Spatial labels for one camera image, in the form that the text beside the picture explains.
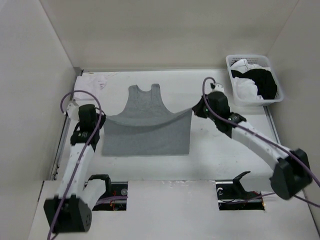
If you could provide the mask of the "grey tank top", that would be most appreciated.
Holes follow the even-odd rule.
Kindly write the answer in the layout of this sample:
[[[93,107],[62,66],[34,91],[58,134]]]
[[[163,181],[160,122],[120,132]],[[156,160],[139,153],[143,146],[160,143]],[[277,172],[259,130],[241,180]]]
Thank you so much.
[[[101,154],[105,157],[178,156],[190,152],[192,110],[173,113],[163,103],[160,85],[149,91],[128,88],[122,112],[106,117]]]

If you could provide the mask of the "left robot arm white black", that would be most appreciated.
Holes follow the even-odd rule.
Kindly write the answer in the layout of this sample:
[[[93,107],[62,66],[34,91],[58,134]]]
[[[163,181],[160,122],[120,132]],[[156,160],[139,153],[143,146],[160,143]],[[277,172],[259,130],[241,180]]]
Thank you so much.
[[[92,210],[99,198],[105,200],[112,195],[111,179],[107,174],[86,177],[105,115],[93,104],[79,106],[75,103],[68,105],[66,113],[77,121],[70,138],[69,160],[57,192],[43,205],[52,234],[88,232]]]

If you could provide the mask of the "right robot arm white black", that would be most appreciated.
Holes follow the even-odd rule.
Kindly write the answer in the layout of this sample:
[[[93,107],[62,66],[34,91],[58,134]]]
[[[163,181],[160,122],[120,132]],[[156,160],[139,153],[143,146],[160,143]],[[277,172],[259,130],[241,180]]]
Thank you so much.
[[[289,200],[312,183],[307,154],[300,148],[291,150],[263,136],[245,117],[230,110],[224,93],[204,94],[192,111],[197,117],[212,120],[221,133],[246,146],[269,165],[272,174],[261,181],[266,190]]]

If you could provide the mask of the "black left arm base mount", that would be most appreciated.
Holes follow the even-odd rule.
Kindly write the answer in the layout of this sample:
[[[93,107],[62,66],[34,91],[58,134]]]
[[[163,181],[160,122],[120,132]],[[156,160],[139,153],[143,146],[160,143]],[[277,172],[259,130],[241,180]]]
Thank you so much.
[[[105,199],[108,197],[127,197],[128,196],[128,182],[111,182],[111,187],[100,197]],[[109,201],[96,206],[99,211],[126,211],[127,210],[127,199],[117,199]]]

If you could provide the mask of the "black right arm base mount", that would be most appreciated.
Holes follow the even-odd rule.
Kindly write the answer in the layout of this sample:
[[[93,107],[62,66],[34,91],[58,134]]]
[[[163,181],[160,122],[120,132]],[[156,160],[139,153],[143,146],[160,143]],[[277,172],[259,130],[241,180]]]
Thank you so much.
[[[246,191],[240,180],[250,171],[244,171],[233,179],[215,182],[218,209],[220,211],[264,211],[263,199],[260,191]]]

